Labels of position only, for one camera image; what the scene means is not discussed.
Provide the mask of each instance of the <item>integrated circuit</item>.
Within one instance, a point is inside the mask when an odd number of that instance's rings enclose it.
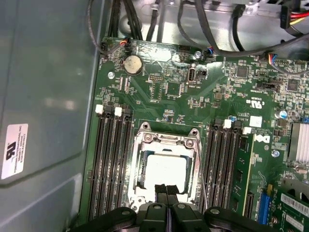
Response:
[[[296,80],[296,79],[289,79],[289,80],[288,80],[287,90],[288,90],[288,91],[297,92],[298,86],[299,86],[299,80]]]
[[[246,66],[238,66],[237,68],[237,77],[247,78],[248,76],[248,67]]]

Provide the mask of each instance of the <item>black ram slot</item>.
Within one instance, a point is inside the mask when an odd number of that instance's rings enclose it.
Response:
[[[118,176],[118,183],[116,185],[116,207],[121,207],[122,197],[123,197],[123,184],[125,181],[125,172],[126,172],[126,161],[129,152],[129,143],[130,143],[130,136],[131,136],[131,117],[126,116],[125,122],[123,124],[123,135],[121,138],[121,146],[119,150],[119,176]]]
[[[116,167],[113,166],[113,162],[118,157],[118,150],[121,136],[121,128],[122,128],[122,120],[115,116],[114,124],[111,132],[111,139],[109,140],[109,150],[107,153],[106,166],[104,169],[104,176],[102,181],[102,199],[101,199],[101,208],[100,215],[105,214],[110,211],[110,206],[112,204],[112,196],[113,192],[113,183],[112,183],[112,173],[115,171]]]
[[[240,128],[223,129],[220,120],[210,125],[204,167],[208,207],[228,207],[240,132]]]
[[[93,220],[98,215],[98,198],[99,198],[99,188],[100,180],[102,177],[102,141],[104,137],[104,131],[106,126],[108,127],[111,123],[111,115],[105,113],[99,118],[98,122],[98,132],[97,132],[97,142],[95,148],[95,160],[94,160],[94,172],[91,184],[91,194],[90,194],[90,204],[89,204],[89,214],[88,219]]]
[[[99,203],[98,203],[98,215],[100,216],[104,214],[104,206],[106,201],[105,195],[105,185],[106,185],[106,175],[107,175],[107,169],[108,169],[108,160],[109,160],[109,151],[111,147],[111,140],[112,140],[112,129],[114,124],[114,118],[111,117],[110,123],[105,126],[104,128],[104,135],[103,135],[103,142],[101,144],[101,156],[103,159],[102,166],[101,166],[101,179],[100,179],[100,195],[99,195]]]
[[[223,203],[223,195],[224,195],[224,180],[225,180],[225,172],[228,160],[228,145],[230,143],[231,136],[230,136],[230,129],[223,131],[223,142],[221,144],[221,152],[220,152],[220,163],[219,169],[217,171],[217,178],[216,178],[216,194],[215,194],[215,202],[214,206],[222,206]]]
[[[221,207],[228,208],[230,202],[230,196],[232,191],[232,181],[233,174],[235,169],[236,155],[239,148],[240,140],[240,129],[233,128],[233,131],[230,133],[231,140],[228,147],[228,158],[227,158],[227,170],[225,173],[225,198],[223,205]]]

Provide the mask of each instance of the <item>white label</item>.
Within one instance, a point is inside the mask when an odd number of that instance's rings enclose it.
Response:
[[[250,123],[249,125],[251,127],[261,127],[262,126],[262,117],[257,117],[257,116],[250,116]]]
[[[281,201],[283,203],[286,203],[288,206],[292,207],[293,209],[297,210],[299,213],[309,217],[309,208],[307,206],[304,206],[303,204],[298,203],[294,199],[284,194],[281,194]]]
[[[1,179],[24,169],[28,124],[9,125],[6,131]]]
[[[296,229],[299,231],[303,232],[304,231],[304,225],[302,225],[300,222],[296,221],[294,218],[289,216],[288,214],[285,217],[285,220],[289,222],[292,226],[294,226]]]

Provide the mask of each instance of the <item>ram slot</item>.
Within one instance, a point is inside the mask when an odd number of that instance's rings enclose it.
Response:
[[[230,140],[231,140],[230,129],[223,130],[222,141],[220,144],[218,170],[216,173],[217,188],[215,190],[213,206],[222,207],[223,195],[224,195],[224,180],[225,180],[225,172],[226,172],[226,164],[228,160],[228,149],[229,149]]]
[[[102,144],[104,144],[103,141],[104,139],[106,139],[106,128],[109,128],[111,123],[111,114],[105,113],[102,117],[99,118],[97,141],[95,148],[94,172],[91,184],[90,204],[88,210],[89,220],[93,220],[98,216],[98,203],[103,167]]]
[[[119,150],[119,161],[120,164],[119,167],[119,175],[118,175],[118,183],[116,185],[116,205],[115,207],[121,207],[122,203],[122,197],[124,194],[123,186],[125,181],[125,173],[126,173],[126,161],[128,157],[129,152],[129,144],[130,144],[130,136],[131,136],[131,118],[125,117],[125,122],[123,124],[123,130],[122,130],[122,138],[121,138],[121,146]]]
[[[213,195],[214,195],[214,189],[215,189],[215,173],[214,170],[216,169],[216,165],[218,162],[218,156],[220,153],[220,143],[222,140],[222,132],[219,131],[220,128],[217,126],[214,126],[211,128],[213,130],[212,137],[209,137],[208,140],[208,151],[207,151],[207,157],[208,162],[206,161],[206,178],[205,181],[207,183],[207,200],[208,200],[208,206],[213,206]]]
[[[103,162],[103,176],[101,180],[100,199],[99,199],[99,215],[107,213],[108,195],[110,188],[110,175],[112,170],[112,158],[114,156],[114,150],[117,146],[115,137],[117,137],[119,130],[121,129],[121,123],[118,117],[114,117],[113,124],[108,129],[109,134],[106,137],[106,141],[102,145],[104,149],[104,162]]]
[[[230,142],[228,145],[227,169],[224,182],[224,200],[221,207],[228,208],[232,190],[232,178],[234,174],[236,155],[239,148],[240,129],[234,128],[230,133]]]

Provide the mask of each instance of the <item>yellow wire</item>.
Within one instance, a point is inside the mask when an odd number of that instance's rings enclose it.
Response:
[[[299,23],[300,21],[303,21],[305,18],[306,18],[306,17],[296,19],[296,20],[290,22],[290,25],[294,25],[294,24],[296,24],[296,23]]]

